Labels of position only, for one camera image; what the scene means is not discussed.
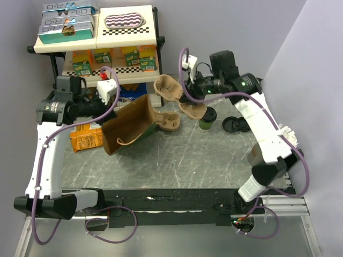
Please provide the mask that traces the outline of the green small box front-right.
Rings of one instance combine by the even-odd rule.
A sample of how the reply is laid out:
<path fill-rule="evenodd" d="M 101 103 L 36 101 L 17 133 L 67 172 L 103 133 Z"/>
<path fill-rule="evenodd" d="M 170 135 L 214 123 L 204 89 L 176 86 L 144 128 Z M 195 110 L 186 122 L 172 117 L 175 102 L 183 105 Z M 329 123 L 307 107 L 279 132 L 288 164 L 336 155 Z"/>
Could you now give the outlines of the green small box front-right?
<path fill-rule="evenodd" d="M 139 60 L 139 64 L 143 72 L 155 71 L 157 67 L 155 56 L 142 57 Z"/>

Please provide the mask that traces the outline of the orange snack bag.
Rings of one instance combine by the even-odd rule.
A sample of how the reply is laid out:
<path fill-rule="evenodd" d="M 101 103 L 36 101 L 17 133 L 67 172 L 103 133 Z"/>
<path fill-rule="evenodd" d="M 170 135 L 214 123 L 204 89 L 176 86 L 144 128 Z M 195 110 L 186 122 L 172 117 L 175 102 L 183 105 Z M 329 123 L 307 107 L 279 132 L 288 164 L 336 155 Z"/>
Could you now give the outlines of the orange snack bag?
<path fill-rule="evenodd" d="M 70 132 L 70 143 L 75 153 L 103 146 L 103 133 L 97 123 L 77 126 Z"/>

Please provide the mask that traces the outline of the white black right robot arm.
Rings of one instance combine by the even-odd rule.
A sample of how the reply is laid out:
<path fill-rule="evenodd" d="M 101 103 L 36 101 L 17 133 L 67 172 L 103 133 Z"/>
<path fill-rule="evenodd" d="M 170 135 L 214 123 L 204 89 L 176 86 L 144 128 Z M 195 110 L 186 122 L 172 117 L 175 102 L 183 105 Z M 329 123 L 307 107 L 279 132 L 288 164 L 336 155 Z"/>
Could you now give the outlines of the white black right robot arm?
<path fill-rule="evenodd" d="M 309 186 L 309 168 L 303 153 L 290 142 L 273 118 L 258 79 L 251 73 L 240 74 L 233 52 L 224 50 L 210 55 L 210 76 L 198 71 L 199 62 L 189 54 L 187 47 L 180 52 L 178 71 L 183 95 L 182 103 L 198 105 L 207 102 L 206 95 L 214 94 L 229 99 L 240 112 L 257 140 L 262 161 L 252 167 L 249 179 L 238 189 L 234 207 L 247 213 L 257 198 L 270 184 L 298 161 L 305 170 L 305 186 Z M 188 79 L 184 80 L 183 72 Z"/>

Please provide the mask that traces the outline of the teal tissue box front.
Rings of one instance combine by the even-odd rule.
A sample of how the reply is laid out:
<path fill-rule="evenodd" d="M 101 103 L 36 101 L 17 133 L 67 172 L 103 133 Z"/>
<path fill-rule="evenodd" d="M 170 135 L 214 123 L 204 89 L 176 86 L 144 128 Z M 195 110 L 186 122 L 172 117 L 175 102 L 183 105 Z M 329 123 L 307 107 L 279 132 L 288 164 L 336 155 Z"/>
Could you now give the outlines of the teal tissue box front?
<path fill-rule="evenodd" d="M 90 22 L 40 27 L 38 38 L 43 44 L 63 43 L 92 39 L 93 25 Z"/>

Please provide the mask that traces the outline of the cream three-tier shelf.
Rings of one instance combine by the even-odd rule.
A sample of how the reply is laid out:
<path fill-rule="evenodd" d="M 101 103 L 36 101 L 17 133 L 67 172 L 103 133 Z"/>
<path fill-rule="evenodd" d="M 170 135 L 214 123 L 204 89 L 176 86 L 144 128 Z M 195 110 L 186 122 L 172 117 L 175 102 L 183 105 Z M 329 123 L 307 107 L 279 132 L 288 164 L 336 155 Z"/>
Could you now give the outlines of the cream three-tier shelf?
<path fill-rule="evenodd" d="M 146 20 L 139 28 L 111 30 L 105 26 L 105 18 L 111 14 L 125 14 L 138 12 Z M 116 72 L 120 84 L 145 83 L 147 93 L 153 107 L 164 105 L 163 99 L 154 93 L 152 83 L 163 73 L 161 48 L 165 37 L 159 33 L 158 9 L 151 5 L 101 8 L 95 15 L 95 37 L 87 40 L 63 43 L 43 44 L 40 39 L 35 45 L 28 46 L 30 54 L 46 55 L 50 57 L 53 75 L 73 76 L 72 53 L 75 50 L 112 49 L 111 68 Z M 141 47 L 155 45 L 156 70 L 141 71 L 139 65 L 127 67 L 121 53 L 121 47 Z"/>

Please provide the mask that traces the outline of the green small box right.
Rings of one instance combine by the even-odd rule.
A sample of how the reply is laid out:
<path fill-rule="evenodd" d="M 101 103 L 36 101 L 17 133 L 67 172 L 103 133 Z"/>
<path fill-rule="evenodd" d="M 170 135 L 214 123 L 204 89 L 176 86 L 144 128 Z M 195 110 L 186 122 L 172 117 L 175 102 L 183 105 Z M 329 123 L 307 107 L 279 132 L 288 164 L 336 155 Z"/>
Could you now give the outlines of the green small box right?
<path fill-rule="evenodd" d="M 139 64 L 139 59 L 140 59 L 140 54 L 138 50 L 134 50 L 132 52 L 126 53 L 124 55 L 124 59 L 126 62 L 126 65 L 129 66 L 134 66 Z"/>

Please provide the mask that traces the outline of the brown paper bag with handles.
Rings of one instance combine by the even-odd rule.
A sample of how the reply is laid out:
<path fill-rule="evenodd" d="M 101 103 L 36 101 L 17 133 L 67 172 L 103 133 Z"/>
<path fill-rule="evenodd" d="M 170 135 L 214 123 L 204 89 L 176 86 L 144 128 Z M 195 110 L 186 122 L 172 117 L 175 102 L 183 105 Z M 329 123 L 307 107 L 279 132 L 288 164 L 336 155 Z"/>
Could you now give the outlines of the brown paper bag with handles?
<path fill-rule="evenodd" d="M 116 114 L 116 118 L 102 126 L 103 148 L 108 155 L 113 155 L 155 132 L 154 109 L 148 95 L 135 99 Z"/>

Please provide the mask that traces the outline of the brown cardboard cup carrier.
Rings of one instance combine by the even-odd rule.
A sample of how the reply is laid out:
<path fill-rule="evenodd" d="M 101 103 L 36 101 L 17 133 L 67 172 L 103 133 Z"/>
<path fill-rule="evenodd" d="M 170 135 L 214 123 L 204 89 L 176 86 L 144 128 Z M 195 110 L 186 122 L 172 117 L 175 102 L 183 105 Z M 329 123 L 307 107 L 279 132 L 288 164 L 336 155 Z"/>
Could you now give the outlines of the brown cardboard cup carrier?
<path fill-rule="evenodd" d="M 156 125 L 164 131 L 176 131 L 180 127 L 181 116 L 172 111 L 158 112 L 154 109 Z"/>

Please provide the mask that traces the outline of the green paper coffee cup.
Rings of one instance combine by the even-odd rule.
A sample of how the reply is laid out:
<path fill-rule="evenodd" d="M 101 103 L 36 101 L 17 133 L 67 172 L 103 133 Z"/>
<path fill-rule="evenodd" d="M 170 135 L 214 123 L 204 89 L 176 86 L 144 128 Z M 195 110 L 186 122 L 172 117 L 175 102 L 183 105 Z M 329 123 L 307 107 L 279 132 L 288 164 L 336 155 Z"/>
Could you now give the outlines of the green paper coffee cup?
<path fill-rule="evenodd" d="M 199 120 L 198 125 L 202 130 L 209 130 L 217 119 L 217 112 L 213 107 L 207 107 L 204 116 Z"/>

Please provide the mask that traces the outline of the blue chip bag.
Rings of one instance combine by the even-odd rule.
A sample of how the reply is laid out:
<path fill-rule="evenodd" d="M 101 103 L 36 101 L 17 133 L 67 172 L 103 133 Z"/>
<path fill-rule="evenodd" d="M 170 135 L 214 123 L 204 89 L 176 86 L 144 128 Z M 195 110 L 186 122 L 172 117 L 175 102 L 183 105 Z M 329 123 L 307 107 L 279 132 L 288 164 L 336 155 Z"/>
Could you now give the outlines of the blue chip bag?
<path fill-rule="evenodd" d="M 146 84 L 145 83 L 136 83 L 136 84 L 124 84 L 120 85 L 120 102 L 125 102 L 125 99 L 133 101 L 143 95 L 147 94 Z"/>

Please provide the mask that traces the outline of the black plastic cup lid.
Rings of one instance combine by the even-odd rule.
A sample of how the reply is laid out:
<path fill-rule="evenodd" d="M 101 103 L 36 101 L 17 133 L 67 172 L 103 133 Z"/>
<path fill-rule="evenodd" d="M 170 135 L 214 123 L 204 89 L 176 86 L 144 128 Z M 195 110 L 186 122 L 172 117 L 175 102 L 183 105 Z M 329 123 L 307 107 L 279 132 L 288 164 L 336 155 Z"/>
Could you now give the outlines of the black plastic cup lid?
<path fill-rule="evenodd" d="M 213 107 L 207 106 L 207 110 L 202 117 L 205 122 L 214 122 L 217 119 L 217 112 Z"/>

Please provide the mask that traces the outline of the green small box left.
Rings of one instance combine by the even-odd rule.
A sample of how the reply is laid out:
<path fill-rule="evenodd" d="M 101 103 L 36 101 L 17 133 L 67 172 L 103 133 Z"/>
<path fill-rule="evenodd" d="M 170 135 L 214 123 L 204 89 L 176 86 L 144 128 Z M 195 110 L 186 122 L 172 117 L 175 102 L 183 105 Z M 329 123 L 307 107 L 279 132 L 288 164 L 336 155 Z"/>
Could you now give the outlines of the green small box left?
<path fill-rule="evenodd" d="M 88 60 L 83 60 L 82 62 L 74 62 L 72 63 L 72 67 L 77 76 L 84 77 L 93 74 L 93 67 L 92 63 Z"/>

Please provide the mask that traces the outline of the striped purple cloth pad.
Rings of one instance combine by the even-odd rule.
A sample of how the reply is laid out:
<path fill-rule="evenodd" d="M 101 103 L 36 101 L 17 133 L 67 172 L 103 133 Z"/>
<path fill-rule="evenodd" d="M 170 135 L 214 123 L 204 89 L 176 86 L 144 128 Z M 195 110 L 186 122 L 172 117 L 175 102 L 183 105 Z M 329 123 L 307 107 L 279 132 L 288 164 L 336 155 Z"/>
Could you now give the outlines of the striped purple cloth pad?
<path fill-rule="evenodd" d="M 112 14 L 105 18 L 105 26 L 108 29 L 138 28 L 145 23 L 144 17 L 138 12 Z"/>

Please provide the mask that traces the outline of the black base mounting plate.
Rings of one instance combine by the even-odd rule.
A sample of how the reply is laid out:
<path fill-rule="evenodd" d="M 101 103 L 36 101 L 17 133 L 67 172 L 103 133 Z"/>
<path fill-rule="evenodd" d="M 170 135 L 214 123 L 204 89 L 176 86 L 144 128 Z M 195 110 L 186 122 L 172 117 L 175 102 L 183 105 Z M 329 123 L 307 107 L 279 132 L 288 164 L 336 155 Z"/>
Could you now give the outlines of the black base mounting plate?
<path fill-rule="evenodd" d="M 104 189 L 98 207 L 80 210 L 76 217 L 108 217 L 110 228 L 138 225 L 214 224 L 230 226 L 244 216 L 253 203 L 238 200 L 235 189 Z"/>

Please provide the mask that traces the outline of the grey cup of straws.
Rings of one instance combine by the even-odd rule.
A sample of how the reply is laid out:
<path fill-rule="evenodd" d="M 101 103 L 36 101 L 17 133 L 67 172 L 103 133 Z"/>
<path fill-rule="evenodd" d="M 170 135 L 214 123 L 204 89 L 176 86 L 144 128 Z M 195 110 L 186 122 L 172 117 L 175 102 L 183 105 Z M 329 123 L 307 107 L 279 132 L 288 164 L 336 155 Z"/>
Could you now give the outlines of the grey cup of straws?
<path fill-rule="evenodd" d="M 257 143 L 247 155 L 247 160 L 251 166 L 262 163 L 276 163 L 278 158 L 287 158 L 292 154 L 292 148 L 282 139 L 283 136 L 294 147 L 299 145 L 295 131 L 289 126 L 279 126 L 275 130 L 272 125 L 267 128 L 254 128 L 252 130 Z"/>

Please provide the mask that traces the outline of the green small box centre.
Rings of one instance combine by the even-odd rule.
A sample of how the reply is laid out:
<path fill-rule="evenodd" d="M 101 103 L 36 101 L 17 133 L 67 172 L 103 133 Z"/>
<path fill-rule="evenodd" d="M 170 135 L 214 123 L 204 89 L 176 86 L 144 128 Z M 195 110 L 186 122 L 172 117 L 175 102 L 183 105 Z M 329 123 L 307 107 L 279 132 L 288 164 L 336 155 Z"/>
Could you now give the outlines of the green small box centre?
<path fill-rule="evenodd" d="M 95 52 L 94 59 L 97 64 L 101 63 L 111 63 L 111 53 L 110 51 Z"/>

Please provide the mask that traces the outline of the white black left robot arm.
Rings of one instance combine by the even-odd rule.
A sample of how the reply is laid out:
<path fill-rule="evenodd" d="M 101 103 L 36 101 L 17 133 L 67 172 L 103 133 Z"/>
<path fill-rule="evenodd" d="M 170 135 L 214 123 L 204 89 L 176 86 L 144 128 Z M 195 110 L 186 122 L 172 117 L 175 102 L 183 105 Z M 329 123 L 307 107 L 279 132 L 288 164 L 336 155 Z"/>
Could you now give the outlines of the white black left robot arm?
<path fill-rule="evenodd" d="M 99 190 L 62 192 L 64 147 L 78 117 L 92 117 L 102 123 L 115 116 L 109 101 L 118 90 L 116 80 L 101 79 L 95 95 L 88 99 L 84 78 L 56 78 L 56 88 L 36 108 L 38 143 L 34 167 L 25 194 L 14 199 L 16 210 L 31 217 L 57 220 L 69 220 L 83 209 L 93 215 L 105 211 L 106 202 Z"/>

